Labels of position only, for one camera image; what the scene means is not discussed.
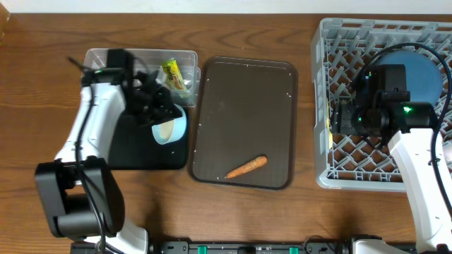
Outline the yellow green snack wrapper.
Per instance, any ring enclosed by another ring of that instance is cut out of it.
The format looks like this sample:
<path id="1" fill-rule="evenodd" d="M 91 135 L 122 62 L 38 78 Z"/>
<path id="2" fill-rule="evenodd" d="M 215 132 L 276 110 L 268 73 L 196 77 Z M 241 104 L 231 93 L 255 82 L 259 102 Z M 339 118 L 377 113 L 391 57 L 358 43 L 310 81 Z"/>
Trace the yellow green snack wrapper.
<path id="1" fill-rule="evenodd" d="M 187 90 L 176 59 L 166 60 L 161 66 L 167 76 L 166 83 L 171 90 Z"/>

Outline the white rice pile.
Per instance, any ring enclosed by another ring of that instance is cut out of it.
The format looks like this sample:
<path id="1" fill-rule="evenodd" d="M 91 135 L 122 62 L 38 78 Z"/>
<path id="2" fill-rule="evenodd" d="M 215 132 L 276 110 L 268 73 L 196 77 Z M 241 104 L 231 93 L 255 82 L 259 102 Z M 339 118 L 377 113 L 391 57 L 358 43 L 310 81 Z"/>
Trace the white rice pile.
<path id="1" fill-rule="evenodd" d="M 161 123 L 157 126 L 158 134 L 163 140 L 169 140 L 172 136 L 174 120 Z"/>

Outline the cream plastic spoon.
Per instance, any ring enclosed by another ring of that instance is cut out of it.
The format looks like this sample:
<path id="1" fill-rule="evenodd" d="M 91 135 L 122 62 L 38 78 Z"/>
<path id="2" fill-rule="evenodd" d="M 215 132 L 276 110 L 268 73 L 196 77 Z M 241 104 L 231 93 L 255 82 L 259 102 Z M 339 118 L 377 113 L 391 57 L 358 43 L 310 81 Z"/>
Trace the cream plastic spoon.
<path id="1" fill-rule="evenodd" d="M 327 102 L 327 117 L 326 117 L 326 124 L 327 124 L 327 131 L 328 131 L 328 149 L 331 150 L 333 148 L 333 134 L 331 132 L 331 118 L 330 118 L 330 110 L 331 105 L 329 102 Z"/>

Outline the dark blue plate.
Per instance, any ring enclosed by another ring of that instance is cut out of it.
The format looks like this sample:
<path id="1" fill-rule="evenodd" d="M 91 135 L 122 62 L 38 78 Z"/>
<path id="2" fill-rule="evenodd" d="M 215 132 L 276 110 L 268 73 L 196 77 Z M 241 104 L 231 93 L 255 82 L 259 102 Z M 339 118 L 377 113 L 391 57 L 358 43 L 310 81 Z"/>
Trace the dark blue plate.
<path id="1" fill-rule="evenodd" d="M 406 85 L 411 102 L 428 102 L 435 106 L 443 88 L 442 73 L 422 54 L 412 51 L 391 52 L 382 56 L 376 65 L 399 64 L 405 66 Z"/>

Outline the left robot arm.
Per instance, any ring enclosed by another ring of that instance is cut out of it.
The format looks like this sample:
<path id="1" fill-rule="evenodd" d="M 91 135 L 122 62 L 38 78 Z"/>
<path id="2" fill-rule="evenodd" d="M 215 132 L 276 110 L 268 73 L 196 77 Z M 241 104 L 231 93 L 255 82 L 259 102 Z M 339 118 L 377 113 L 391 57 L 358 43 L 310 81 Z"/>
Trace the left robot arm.
<path id="1" fill-rule="evenodd" d="M 71 132 L 35 183 L 49 230 L 73 253 L 149 253 L 148 232 L 126 218 L 115 169 L 181 169 L 189 116 L 158 49 L 91 49 Z"/>

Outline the orange carrot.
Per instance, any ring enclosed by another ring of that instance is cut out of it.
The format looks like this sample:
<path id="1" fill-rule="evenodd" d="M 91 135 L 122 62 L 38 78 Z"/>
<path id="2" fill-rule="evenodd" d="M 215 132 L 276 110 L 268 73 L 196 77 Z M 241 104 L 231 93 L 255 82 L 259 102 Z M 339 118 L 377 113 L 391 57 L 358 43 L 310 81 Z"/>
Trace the orange carrot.
<path id="1" fill-rule="evenodd" d="M 235 177 L 241 176 L 243 174 L 246 174 L 250 171 L 253 171 L 255 169 L 258 169 L 264 165 L 266 165 L 268 162 L 268 158 L 265 155 L 256 157 L 255 159 L 247 162 L 246 164 L 241 165 L 240 167 L 237 167 L 236 169 L 233 169 L 231 172 L 229 172 L 225 178 L 226 179 L 233 179 Z"/>

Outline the light blue rice bowl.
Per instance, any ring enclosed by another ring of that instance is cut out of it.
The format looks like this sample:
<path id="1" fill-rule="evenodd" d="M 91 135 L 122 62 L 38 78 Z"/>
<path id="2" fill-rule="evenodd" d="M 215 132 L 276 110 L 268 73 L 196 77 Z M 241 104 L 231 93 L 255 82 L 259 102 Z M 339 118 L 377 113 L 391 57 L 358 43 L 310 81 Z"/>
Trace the light blue rice bowl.
<path id="1" fill-rule="evenodd" d="M 179 112 L 182 115 L 178 118 L 173 119 L 174 120 L 174 128 L 173 128 L 172 136 L 169 138 L 169 140 L 163 140 L 159 136 L 158 130 L 157 130 L 157 126 L 159 124 L 152 126 L 153 137 L 159 145 L 166 145 L 169 143 L 177 142 L 178 140 L 182 139 L 185 131 L 187 130 L 188 120 L 187 120 L 187 115 L 186 115 L 184 109 L 177 104 L 175 105 L 175 107 L 178 108 Z"/>

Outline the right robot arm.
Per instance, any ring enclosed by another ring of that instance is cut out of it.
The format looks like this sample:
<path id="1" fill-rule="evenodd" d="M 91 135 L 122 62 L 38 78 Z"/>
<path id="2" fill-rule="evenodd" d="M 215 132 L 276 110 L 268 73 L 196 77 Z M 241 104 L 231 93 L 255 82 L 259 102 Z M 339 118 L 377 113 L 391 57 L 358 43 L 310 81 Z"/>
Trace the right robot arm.
<path id="1" fill-rule="evenodd" d="M 337 104 L 334 134 L 380 138 L 402 175 L 416 230 L 418 253 L 451 252 L 451 175 L 440 118 L 429 102 L 413 102 L 402 64 L 362 70 L 351 104 Z"/>

